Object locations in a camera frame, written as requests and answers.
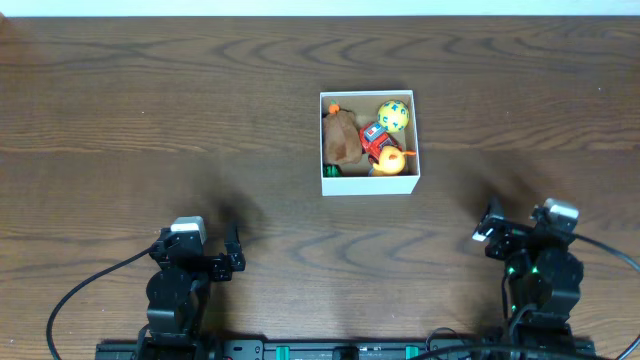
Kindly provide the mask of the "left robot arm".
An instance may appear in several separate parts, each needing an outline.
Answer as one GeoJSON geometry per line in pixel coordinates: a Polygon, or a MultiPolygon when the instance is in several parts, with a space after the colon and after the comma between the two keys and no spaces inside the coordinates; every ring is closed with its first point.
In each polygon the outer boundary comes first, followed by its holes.
{"type": "Polygon", "coordinates": [[[150,257],[160,271],[149,280],[147,325],[140,330],[132,357],[141,359],[220,359],[222,351],[212,335],[201,333],[211,285],[242,272],[246,260],[237,225],[227,226],[226,251],[206,255],[207,233],[200,216],[177,218],[160,230],[150,257]]]}

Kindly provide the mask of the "brown plush toy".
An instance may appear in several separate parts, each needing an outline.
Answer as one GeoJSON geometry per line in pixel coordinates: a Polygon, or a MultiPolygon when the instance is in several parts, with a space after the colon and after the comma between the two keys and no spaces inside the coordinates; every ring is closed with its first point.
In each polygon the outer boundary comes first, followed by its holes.
{"type": "Polygon", "coordinates": [[[332,102],[322,119],[323,163],[328,165],[357,164],[362,158],[356,115],[332,102]]]}

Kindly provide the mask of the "yellow rubber duck toy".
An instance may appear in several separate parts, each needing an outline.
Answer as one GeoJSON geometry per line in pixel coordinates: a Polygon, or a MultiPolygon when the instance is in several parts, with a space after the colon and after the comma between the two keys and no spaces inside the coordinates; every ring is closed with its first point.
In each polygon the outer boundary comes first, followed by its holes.
{"type": "Polygon", "coordinates": [[[385,146],[382,148],[378,162],[372,164],[370,176],[395,176],[400,174],[408,156],[416,156],[417,153],[411,150],[400,150],[398,147],[385,146]]]}

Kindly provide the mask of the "red toy fire truck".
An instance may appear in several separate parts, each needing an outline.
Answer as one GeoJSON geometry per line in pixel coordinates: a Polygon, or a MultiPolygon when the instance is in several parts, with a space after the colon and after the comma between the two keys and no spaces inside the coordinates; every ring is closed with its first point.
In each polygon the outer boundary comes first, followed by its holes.
{"type": "Polygon", "coordinates": [[[371,165],[379,162],[381,151],[385,146],[402,149],[401,145],[377,122],[371,122],[361,128],[359,139],[362,153],[368,155],[368,161],[371,165]]]}

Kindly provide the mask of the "green round toy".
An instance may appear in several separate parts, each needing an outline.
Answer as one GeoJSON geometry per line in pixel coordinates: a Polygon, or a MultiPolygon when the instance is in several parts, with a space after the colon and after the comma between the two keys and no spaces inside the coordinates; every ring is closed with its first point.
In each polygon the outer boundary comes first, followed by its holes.
{"type": "Polygon", "coordinates": [[[324,164],[323,165],[323,176],[325,178],[339,178],[342,177],[342,171],[338,165],[334,164],[324,164]]]}

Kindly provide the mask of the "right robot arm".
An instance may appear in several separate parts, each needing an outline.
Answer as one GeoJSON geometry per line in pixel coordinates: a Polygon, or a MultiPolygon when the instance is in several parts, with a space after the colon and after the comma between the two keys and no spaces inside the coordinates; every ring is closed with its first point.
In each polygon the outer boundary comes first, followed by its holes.
{"type": "Polygon", "coordinates": [[[532,226],[507,219],[490,200],[472,239],[485,255],[504,263],[503,316],[507,340],[520,346],[576,353],[580,342],[568,324],[581,297],[584,265],[569,252],[579,211],[553,198],[535,206],[532,226]]]}

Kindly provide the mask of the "yellow ball blue letters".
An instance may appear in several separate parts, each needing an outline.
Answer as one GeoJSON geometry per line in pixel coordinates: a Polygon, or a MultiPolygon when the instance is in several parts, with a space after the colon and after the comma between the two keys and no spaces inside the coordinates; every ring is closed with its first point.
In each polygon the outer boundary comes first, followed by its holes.
{"type": "Polygon", "coordinates": [[[379,107],[377,122],[389,133],[403,131],[409,120],[410,110],[400,100],[389,100],[379,107]]]}

